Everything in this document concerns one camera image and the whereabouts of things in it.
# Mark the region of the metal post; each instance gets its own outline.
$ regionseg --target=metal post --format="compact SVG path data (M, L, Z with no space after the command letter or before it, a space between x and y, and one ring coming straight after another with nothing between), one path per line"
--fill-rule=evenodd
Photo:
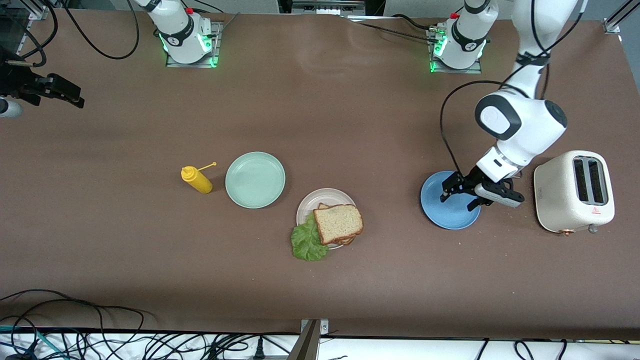
M320 320L310 320L293 345L287 360L316 360L320 342Z
M625 1L611 16L604 19L604 29L606 33L619 33L620 25L637 7L640 6L640 0Z

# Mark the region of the cable connector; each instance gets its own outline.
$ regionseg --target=cable connector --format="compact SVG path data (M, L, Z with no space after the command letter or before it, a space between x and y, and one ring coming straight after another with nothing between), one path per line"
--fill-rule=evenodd
M266 356L264 355L264 351L262 349L262 336L258 338L258 346L255 348L255 355L253 356L253 360L262 360Z

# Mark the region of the plate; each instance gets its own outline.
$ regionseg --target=plate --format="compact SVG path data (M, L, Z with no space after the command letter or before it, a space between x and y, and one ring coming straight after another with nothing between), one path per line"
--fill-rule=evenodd
M236 204L248 208L263 208L284 190L284 167L266 152L249 152L236 159L225 178L227 194Z
M296 214L296 223L298 225L304 224L307 221L307 217L311 212L318 208L320 203L323 203L328 206L334 205L342 205L342 204L351 204L355 205L353 199L349 197L349 195L338 189L324 188L318 189L314 192L311 192L307 195L298 206L298 213ZM330 250L338 249L343 247L342 244L329 244L327 247Z
M422 210L437 226L448 230L460 230L473 224L480 215L480 207L473 211L467 210L467 205L476 197L467 193L451 195L445 202L440 202L442 195L442 181L445 181L453 171L441 171L429 176L422 185L420 202Z

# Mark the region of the mint green plate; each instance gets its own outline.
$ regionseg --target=mint green plate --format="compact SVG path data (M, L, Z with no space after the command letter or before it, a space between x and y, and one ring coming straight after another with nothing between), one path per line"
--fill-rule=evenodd
M248 152L236 159L225 178L227 194L236 204L248 208L263 208L284 190L284 167L266 152Z

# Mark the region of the white plate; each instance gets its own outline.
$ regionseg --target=white plate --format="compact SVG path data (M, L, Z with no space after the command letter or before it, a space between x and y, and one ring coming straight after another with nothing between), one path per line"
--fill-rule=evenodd
M300 202L300 205L298 206L298 214L296 215L296 223L298 225L304 224L305 221L307 221L307 217L309 216L309 214L311 214L313 210L317 209L318 206L320 206L321 202L328 206L356 204L355 202L353 202L353 199L349 197L349 195L345 194L344 192L338 189L331 189L331 188L318 189L310 193L309 195L307 195ZM329 247L329 250L333 250L333 249L341 248L343 245L329 244L327 246Z

